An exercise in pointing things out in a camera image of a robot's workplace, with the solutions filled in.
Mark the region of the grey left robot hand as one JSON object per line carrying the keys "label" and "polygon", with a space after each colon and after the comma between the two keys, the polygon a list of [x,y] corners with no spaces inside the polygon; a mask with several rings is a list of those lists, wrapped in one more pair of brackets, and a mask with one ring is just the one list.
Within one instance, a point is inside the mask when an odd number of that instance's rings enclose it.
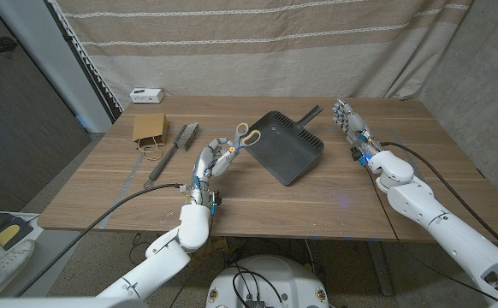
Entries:
{"label": "grey left robot hand", "polygon": [[227,138],[213,139],[199,154],[193,167],[192,184],[188,187],[188,203],[207,205],[210,178],[222,175],[236,159],[239,151]]}

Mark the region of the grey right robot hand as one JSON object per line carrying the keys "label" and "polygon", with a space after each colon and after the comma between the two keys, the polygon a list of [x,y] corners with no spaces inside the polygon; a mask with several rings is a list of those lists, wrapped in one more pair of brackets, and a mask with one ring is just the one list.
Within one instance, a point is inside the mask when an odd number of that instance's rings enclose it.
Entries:
{"label": "grey right robot hand", "polygon": [[375,141],[365,121],[353,111],[349,104],[338,98],[333,112],[335,124],[347,136],[347,142],[352,147],[351,153],[354,161],[367,164],[374,155],[382,151],[382,147]]}

